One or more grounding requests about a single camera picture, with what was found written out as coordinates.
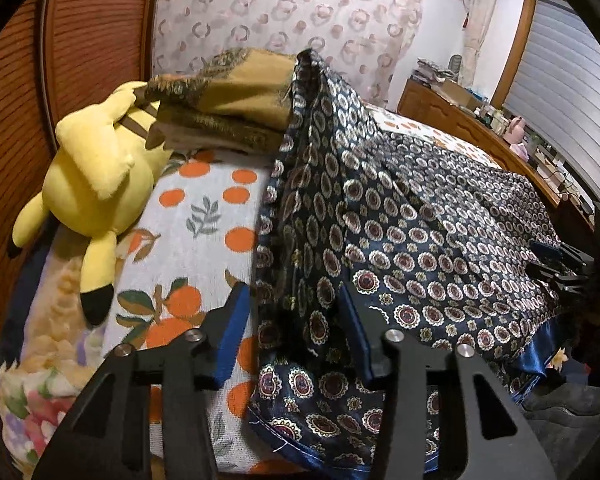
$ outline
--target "window blind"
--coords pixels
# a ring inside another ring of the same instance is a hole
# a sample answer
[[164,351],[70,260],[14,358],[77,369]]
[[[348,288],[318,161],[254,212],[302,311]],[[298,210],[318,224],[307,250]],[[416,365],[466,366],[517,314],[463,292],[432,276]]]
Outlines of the window blind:
[[536,0],[504,107],[564,156],[600,199],[600,46],[562,0]]

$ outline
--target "yellow plush toy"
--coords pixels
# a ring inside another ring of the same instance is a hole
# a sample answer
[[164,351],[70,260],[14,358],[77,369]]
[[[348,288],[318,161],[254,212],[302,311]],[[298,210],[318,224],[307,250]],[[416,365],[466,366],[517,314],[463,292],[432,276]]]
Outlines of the yellow plush toy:
[[140,216],[171,156],[144,147],[158,103],[143,97],[146,83],[123,84],[103,103],[73,112],[56,126],[60,149],[42,192],[19,213],[9,254],[17,254],[49,213],[91,239],[80,275],[80,300],[93,326],[107,317],[113,298],[116,237]]

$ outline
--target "metal bolt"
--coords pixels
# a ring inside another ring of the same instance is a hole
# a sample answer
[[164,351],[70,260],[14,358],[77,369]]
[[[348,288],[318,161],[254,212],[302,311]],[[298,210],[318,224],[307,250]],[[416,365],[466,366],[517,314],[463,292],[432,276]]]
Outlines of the metal bolt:
[[129,343],[124,343],[122,345],[118,345],[113,349],[113,353],[118,357],[126,357],[131,352],[134,351],[134,348]]
[[202,341],[204,338],[204,333],[198,330],[197,328],[192,328],[184,333],[184,339],[186,339],[190,343],[197,343],[199,341]]
[[399,343],[404,339],[404,333],[401,330],[392,328],[384,333],[384,338],[392,343]]
[[475,354],[474,347],[464,343],[456,347],[456,352],[458,352],[462,357],[473,357]]

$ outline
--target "white curtain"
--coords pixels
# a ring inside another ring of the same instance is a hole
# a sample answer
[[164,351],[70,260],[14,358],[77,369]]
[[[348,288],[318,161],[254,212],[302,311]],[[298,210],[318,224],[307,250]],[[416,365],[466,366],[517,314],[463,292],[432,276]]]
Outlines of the white curtain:
[[495,6],[496,0],[471,0],[469,20],[464,30],[464,50],[458,78],[458,83],[462,86],[468,87],[474,82],[475,65]]
[[363,99],[384,106],[422,0],[157,0],[154,74],[193,73],[223,50],[312,47]]

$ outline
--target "gray fabric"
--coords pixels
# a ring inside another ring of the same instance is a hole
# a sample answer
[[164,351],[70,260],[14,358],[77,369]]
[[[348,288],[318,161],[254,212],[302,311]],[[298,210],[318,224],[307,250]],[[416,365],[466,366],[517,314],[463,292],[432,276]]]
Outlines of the gray fabric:
[[532,392],[522,409],[558,480],[600,478],[600,388],[566,383],[545,396]]
[[600,199],[600,45],[561,0],[537,0],[504,107],[558,149]]

